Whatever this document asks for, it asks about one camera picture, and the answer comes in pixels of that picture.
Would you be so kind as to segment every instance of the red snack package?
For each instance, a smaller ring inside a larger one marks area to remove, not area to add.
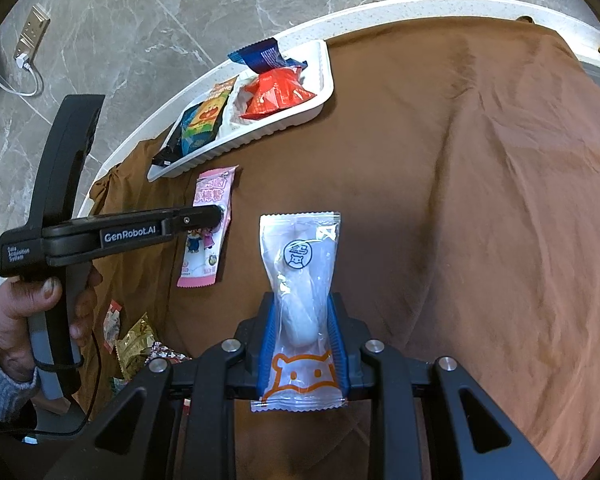
[[[110,354],[113,352],[116,339],[120,335],[120,310],[122,310],[122,307],[111,300],[102,323],[102,345]]]
[[[291,108],[315,97],[313,92],[302,88],[298,81],[302,69],[299,66],[274,68],[260,74],[244,89],[253,94],[243,119],[261,119],[279,110]]]

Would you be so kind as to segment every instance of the brown cloth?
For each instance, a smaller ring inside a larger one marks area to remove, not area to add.
[[[270,290],[260,215],[340,211],[332,289],[349,314],[408,356],[456,357],[561,479],[583,478],[600,455],[600,88],[528,23],[413,20],[329,49],[336,90],[316,120],[152,184],[162,137],[142,142],[96,184],[95,212],[188,205],[202,171],[242,168],[221,281],[175,286],[183,239],[104,258],[96,328],[113,298],[122,333],[147,311],[161,341],[199,355]],[[86,361],[83,405],[93,349]],[[241,479],[366,478],[364,403],[242,402],[236,426]]]

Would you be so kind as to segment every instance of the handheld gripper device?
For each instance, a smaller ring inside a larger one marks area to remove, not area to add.
[[[47,399],[80,388],[82,357],[69,336],[75,300],[86,286],[91,261],[167,242],[181,232],[214,228],[216,206],[167,208],[72,219],[78,180],[93,143],[102,95],[64,98],[48,138],[31,197],[29,220],[0,236],[0,275],[42,282],[56,276],[62,298],[29,317],[29,336]]]

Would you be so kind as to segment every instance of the white cable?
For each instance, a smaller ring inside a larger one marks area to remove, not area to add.
[[[18,59],[16,60],[16,63],[18,64],[18,66],[20,68],[23,68],[24,70],[29,72],[33,76],[33,78],[36,80],[35,91],[33,91],[33,92],[16,92],[13,89],[7,88],[1,82],[0,82],[0,88],[2,88],[5,92],[8,92],[13,95],[18,95],[20,97],[33,97],[34,95],[37,95],[38,92],[40,91],[40,83],[42,82],[42,76],[39,76],[38,70],[36,70],[34,67],[32,67],[32,65],[29,63],[29,57],[26,54],[20,54],[18,56]]]

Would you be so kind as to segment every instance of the plastic bag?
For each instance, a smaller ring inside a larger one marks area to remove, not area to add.
[[[102,345],[110,354],[116,347],[116,340],[120,335],[120,311],[122,306],[117,301],[111,300],[107,313],[102,323]]]
[[[167,359],[167,361],[169,361],[172,365],[176,365],[183,361],[191,361],[191,357],[172,350],[167,345],[163,345],[160,341],[154,342],[154,345],[151,347],[151,353],[144,362],[144,365],[147,366],[151,359],[155,359],[157,357]]]
[[[122,375],[129,381],[144,366],[155,342],[154,329],[149,324],[147,314],[133,325],[122,339],[117,339],[116,354]]]
[[[214,85],[209,96],[200,106],[185,111],[182,116],[180,136],[183,156],[195,152],[216,138],[222,121],[222,111],[234,88],[235,80],[234,77]]]
[[[216,282],[224,234],[231,221],[231,186],[237,166],[201,173],[193,205],[217,205],[222,220],[213,230],[196,229],[187,234],[178,286],[206,286]]]
[[[253,94],[243,119],[261,119],[280,110],[286,110],[315,97],[299,81],[301,68],[275,68],[260,74],[244,87]]]
[[[306,61],[296,61],[295,59],[285,59],[282,57],[276,38],[266,38],[257,43],[244,46],[234,52],[230,52],[227,54],[227,57],[234,63],[241,63],[248,66],[256,74],[264,74],[272,68],[283,66],[306,68]]]
[[[274,293],[277,330],[269,383],[253,411],[302,412],[344,404],[327,330],[340,214],[260,218],[260,253]]]

